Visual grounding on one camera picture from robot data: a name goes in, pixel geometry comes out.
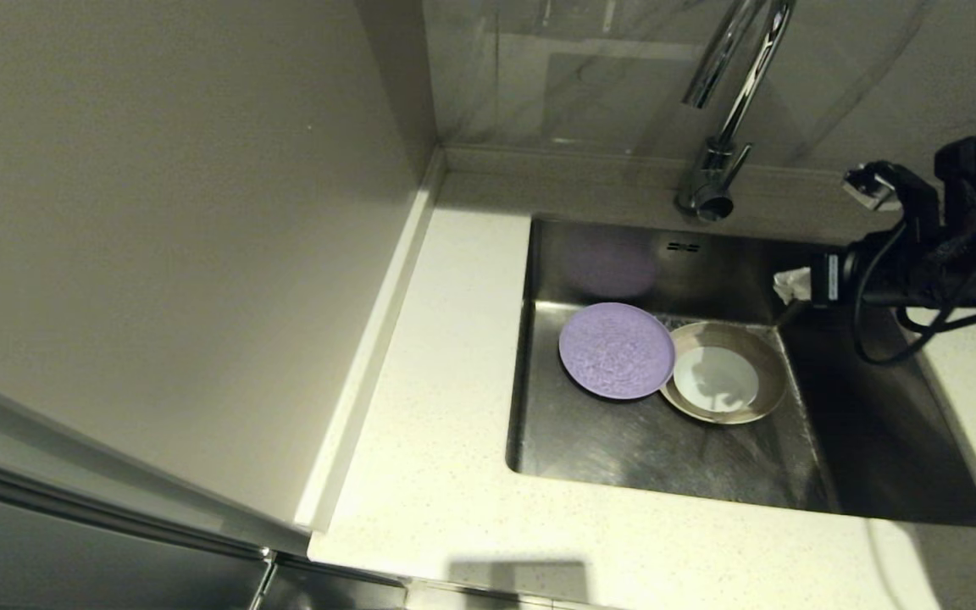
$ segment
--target wall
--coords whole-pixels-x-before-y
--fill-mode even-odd
[[[740,82],[727,76],[702,111],[680,104],[728,6],[424,0],[441,138],[690,159]],[[742,51],[735,73],[749,62]],[[930,175],[938,147],[973,134],[976,3],[801,0],[740,142],[757,165],[890,158]]]
[[[0,394],[290,519],[434,143],[421,31],[0,3]]]

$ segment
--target stainless steel sink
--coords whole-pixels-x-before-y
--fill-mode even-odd
[[[774,271],[810,244],[538,219],[532,225],[507,463],[521,474],[930,524],[976,525],[976,483],[942,396],[919,362],[853,354],[845,312],[787,310]],[[661,394],[613,402],[581,390],[557,351],[576,310],[620,301],[669,328],[739,324],[774,347],[790,390],[770,416],[704,424]],[[906,339],[887,312],[873,350]]]

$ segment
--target marble backsplash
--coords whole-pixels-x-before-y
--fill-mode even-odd
[[[445,143],[690,159],[751,62],[680,103],[729,0],[423,1]],[[930,175],[973,134],[976,0],[799,0],[739,142],[757,165]]]

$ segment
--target faucet spout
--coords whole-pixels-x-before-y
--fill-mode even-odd
[[[767,24],[762,40],[751,61],[740,91],[736,94],[729,114],[725,115],[716,136],[710,136],[696,155],[694,165],[677,190],[677,205],[686,212],[705,220],[721,220],[732,212],[732,197],[729,197],[729,183],[736,177],[736,170],[743,163],[743,155],[732,162],[733,169],[727,174],[736,145],[736,131],[744,120],[756,91],[767,74],[774,54],[781,45],[786,28],[790,24],[796,0],[735,0],[729,12],[725,13],[718,30],[710,39],[706,52],[692,77],[683,103],[694,108],[705,107],[721,81],[729,61],[733,58],[740,40],[744,38],[756,15],[764,3],[770,3]]]

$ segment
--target cable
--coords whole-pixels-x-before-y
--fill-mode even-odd
[[[895,313],[895,317],[898,318],[898,324],[901,324],[902,328],[910,330],[917,333],[923,333],[929,329],[925,324],[918,324],[915,321],[910,320],[910,313],[907,312],[906,308],[898,308]],[[941,328],[936,329],[936,332],[948,332],[949,330],[959,330],[961,328],[966,328],[969,325],[976,324],[976,313],[973,316],[966,316],[965,318],[959,318],[953,323],[946,323],[942,325]]]
[[[976,314],[974,316],[965,318],[964,320],[956,320],[952,324],[946,323],[948,318],[951,316],[951,313],[956,310],[957,306],[959,306],[959,302],[962,300],[966,289],[968,289],[973,282],[976,281],[976,267],[973,267],[971,273],[966,275],[966,279],[960,283],[959,288],[956,288],[956,290],[951,294],[951,298],[949,298],[948,302],[946,302],[944,307],[940,309],[940,312],[937,313],[933,323],[927,325],[927,327],[924,327],[922,329],[921,336],[919,336],[917,340],[910,345],[907,345],[905,350],[884,359],[873,358],[872,356],[868,355],[868,352],[864,351],[864,344],[861,341],[861,301],[864,297],[864,286],[868,283],[868,279],[872,277],[872,273],[875,271],[879,260],[887,254],[887,251],[889,251],[891,247],[895,245],[895,242],[898,241],[903,232],[906,232],[906,224],[899,223],[894,235],[887,240],[884,246],[879,249],[879,252],[872,257],[870,262],[868,262],[868,266],[864,270],[864,275],[861,277],[861,281],[857,283],[857,289],[855,292],[853,292],[853,320],[851,327],[853,336],[853,351],[856,351],[857,356],[860,356],[865,363],[888,366],[888,364],[905,362],[905,360],[921,351],[921,348],[925,347],[925,344],[929,343],[929,341],[932,340],[938,332],[940,332],[940,329],[948,327],[946,328],[947,330],[953,330],[955,328],[964,328],[968,327],[968,325],[976,324],[976,319],[969,321],[971,318],[976,318]]]
[[[905,232],[906,221],[900,220],[899,224],[895,227],[895,231],[891,233],[891,237],[884,242],[884,245],[872,257],[872,260],[868,260],[868,266],[864,268],[864,274],[861,274],[861,280],[857,282],[857,288],[853,289],[853,317],[851,321],[853,351],[857,352],[857,356],[860,356],[860,359],[864,360],[865,363],[879,364],[883,363],[883,360],[878,360],[868,355],[868,352],[864,351],[864,342],[861,340],[861,302],[864,300],[864,286],[872,278],[872,273],[876,270],[876,265],[879,265],[879,260],[883,259],[884,255],[887,254],[902,237],[902,233]]]
[[[966,250],[966,244],[973,239],[973,235],[976,233],[976,189],[965,178],[962,179],[962,186],[966,200],[962,223],[951,239],[941,243],[929,255],[925,256],[925,259],[934,265],[944,265],[948,260],[962,254]]]

